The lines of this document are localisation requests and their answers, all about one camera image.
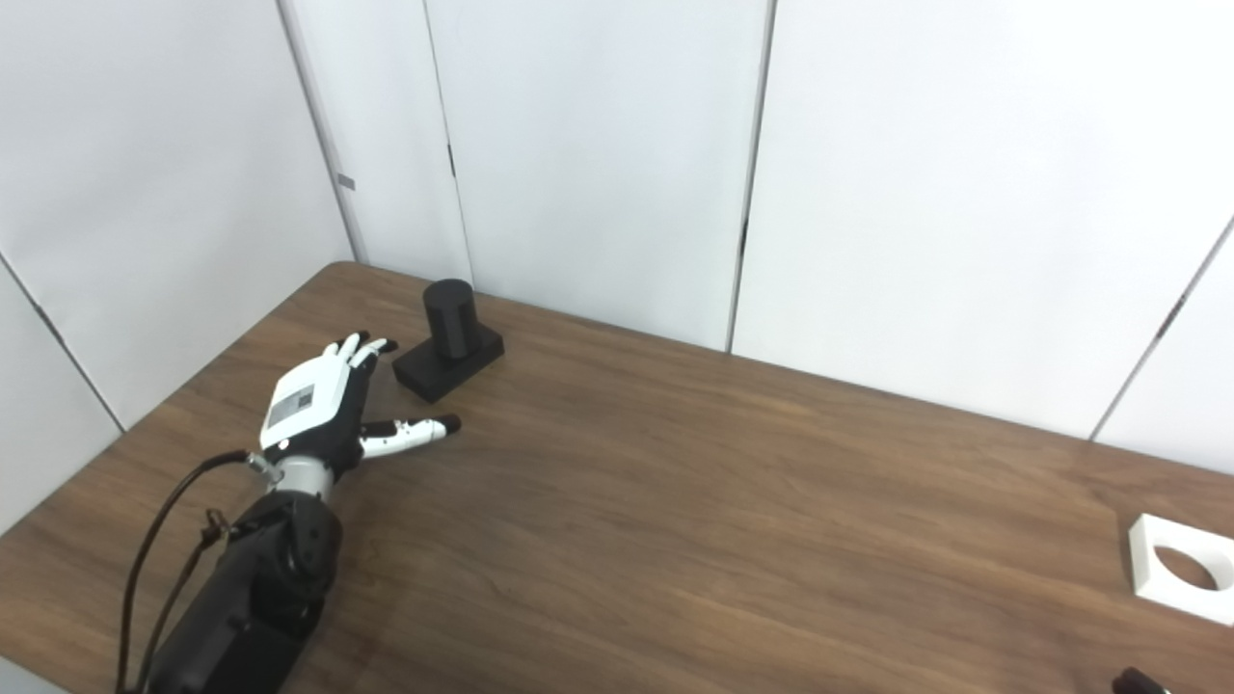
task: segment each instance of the wooden table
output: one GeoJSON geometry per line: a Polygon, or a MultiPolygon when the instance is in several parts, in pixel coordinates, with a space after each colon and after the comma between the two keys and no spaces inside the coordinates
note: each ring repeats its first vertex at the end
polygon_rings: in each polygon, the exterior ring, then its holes
{"type": "MultiPolygon", "coordinates": [[[[0,538],[0,654],[110,692],[123,578],[172,485],[255,446],[274,382],[326,342],[427,337],[423,286],[331,265],[0,538]]],[[[1234,633],[1135,599],[1124,537],[1143,511],[1234,536],[1234,478],[479,305],[507,354],[438,406],[374,378],[373,419],[464,427],[343,479],[339,580],[285,692],[1076,694],[1132,664],[1230,690],[1234,633]]],[[[237,467],[185,496],[138,647],[201,511],[258,491],[237,467]]]]}

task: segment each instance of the black wire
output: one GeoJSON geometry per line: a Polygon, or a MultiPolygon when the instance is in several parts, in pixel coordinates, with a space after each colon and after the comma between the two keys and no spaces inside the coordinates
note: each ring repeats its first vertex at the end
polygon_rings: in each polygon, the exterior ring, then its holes
{"type": "MultiPolygon", "coordinates": [[[[128,678],[128,642],[131,641],[132,621],[133,621],[133,596],[137,593],[137,577],[142,572],[142,564],[146,563],[146,554],[149,553],[151,546],[154,545],[154,537],[158,536],[158,531],[163,527],[163,521],[167,520],[167,515],[172,511],[172,506],[180,500],[189,487],[197,480],[202,474],[226,466],[228,463],[242,463],[248,458],[248,451],[231,451],[228,453],[222,453],[202,461],[196,468],[180,480],[180,484],[175,485],[172,494],[168,495],[167,501],[163,501],[163,508],[159,509],[158,514],[154,515],[154,521],[151,522],[149,530],[146,531],[146,538],[142,540],[141,547],[137,550],[137,557],[133,558],[133,566],[128,571],[128,582],[125,584],[125,604],[120,614],[120,663],[116,668],[116,694],[125,694],[125,680],[128,678]]],[[[179,593],[183,585],[178,582],[175,592],[179,593]]]]}
{"type": "Polygon", "coordinates": [[[184,584],[189,582],[189,577],[193,575],[193,569],[197,568],[197,561],[201,559],[201,554],[212,547],[215,542],[218,542],[227,533],[227,521],[223,520],[222,514],[215,509],[206,511],[206,527],[201,530],[201,542],[193,548],[193,553],[184,562],[184,568],[180,569],[180,577],[175,579],[175,587],[172,588],[172,593],[167,596],[167,601],[163,603],[163,609],[158,614],[158,620],[154,622],[154,630],[151,632],[149,642],[146,643],[146,653],[142,654],[142,667],[137,671],[137,688],[136,692],[146,692],[146,684],[149,682],[151,664],[154,661],[154,648],[158,647],[159,636],[163,635],[163,626],[167,624],[167,617],[172,614],[172,608],[175,605],[175,599],[180,596],[180,590],[184,590],[184,584]]]}

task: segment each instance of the white block with hole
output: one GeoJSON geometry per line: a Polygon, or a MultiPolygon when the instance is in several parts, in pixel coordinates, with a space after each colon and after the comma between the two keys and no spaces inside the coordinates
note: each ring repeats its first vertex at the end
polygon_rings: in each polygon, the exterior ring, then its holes
{"type": "Polygon", "coordinates": [[[1144,514],[1129,533],[1135,594],[1225,626],[1234,626],[1234,540],[1144,514]],[[1156,548],[1181,552],[1204,567],[1217,590],[1198,588],[1174,574],[1156,548]]]}

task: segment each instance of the sticker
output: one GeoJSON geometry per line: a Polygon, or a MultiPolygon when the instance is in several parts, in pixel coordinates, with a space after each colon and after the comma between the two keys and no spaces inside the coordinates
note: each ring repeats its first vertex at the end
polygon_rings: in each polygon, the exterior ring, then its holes
{"type": "Polygon", "coordinates": [[[302,412],[311,408],[312,389],[312,385],[307,385],[275,403],[274,406],[270,408],[270,419],[265,422],[265,427],[270,429],[291,415],[302,412]]]}

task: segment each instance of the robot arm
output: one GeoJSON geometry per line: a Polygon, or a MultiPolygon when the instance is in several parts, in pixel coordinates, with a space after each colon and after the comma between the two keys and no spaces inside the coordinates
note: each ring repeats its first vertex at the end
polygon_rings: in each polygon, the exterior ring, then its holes
{"type": "Polygon", "coordinates": [[[151,668],[167,694],[274,694],[317,626],[334,580],[343,529],[328,508],[338,479],[360,461],[438,441],[459,430],[447,415],[362,424],[369,379],[397,348],[359,332],[288,372],[251,463],[267,494],[231,527],[227,548],[151,668]]]}

